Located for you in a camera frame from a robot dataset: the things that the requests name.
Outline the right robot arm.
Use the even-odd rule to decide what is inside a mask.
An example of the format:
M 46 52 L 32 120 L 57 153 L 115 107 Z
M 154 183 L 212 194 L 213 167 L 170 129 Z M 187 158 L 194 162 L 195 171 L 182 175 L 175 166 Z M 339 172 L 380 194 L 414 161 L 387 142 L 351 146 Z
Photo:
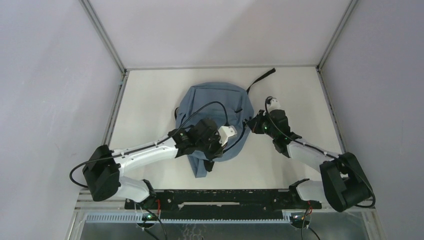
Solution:
M 245 124 L 252 133 L 269 136 L 278 153 L 320 174 L 320 181 L 304 179 L 292 184 L 294 191 L 289 194 L 289 203 L 293 207 L 302 208 L 312 200 L 343 212 L 351 207 L 363 208 L 361 203 L 368 199 L 372 199 L 368 208 L 376 204 L 373 189 L 357 157 L 351 152 L 330 153 L 308 143 L 291 130 L 284 110 L 260 110 Z

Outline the blue student backpack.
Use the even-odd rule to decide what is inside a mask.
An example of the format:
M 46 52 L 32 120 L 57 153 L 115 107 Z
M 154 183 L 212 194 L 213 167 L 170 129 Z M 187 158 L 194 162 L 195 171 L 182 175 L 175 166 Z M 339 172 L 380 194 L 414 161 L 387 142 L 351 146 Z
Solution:
M 195 178 L 204 178 L 212 171 L 214 163 L 235 158 L 243 149 L 250 130 L 244 120 L 253 118 L 255 111 L 249 99 L 250 87 L 244 89 L 228 82 L 206 82 L 191 86 L 174 111 L 175 127 L 197 124 L 202 119 L 213 120 L 218 127 L 228 120 L 237 135 L 228 140 L 222 157 L 206 160 L 201 151 L 187 156 Z

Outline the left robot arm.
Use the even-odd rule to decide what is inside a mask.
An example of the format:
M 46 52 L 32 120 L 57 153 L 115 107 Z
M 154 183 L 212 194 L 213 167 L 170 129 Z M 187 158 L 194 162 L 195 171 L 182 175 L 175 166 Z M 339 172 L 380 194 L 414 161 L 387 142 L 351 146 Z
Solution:
M 207 160 L 220 158 L 229 139 L 236 135 L 233 126 L 217 126 L 211 119 L 202 119 L 196 125 L 174 129 L 147 144 L 115 150 L 101 145 L 83 164 L 82 174 L 93 201 L 120 197 L 149 209 L 157 200 L 154 188 L 148 180 L 130 178 L 127 172 L 195 151 L 204 153 Z

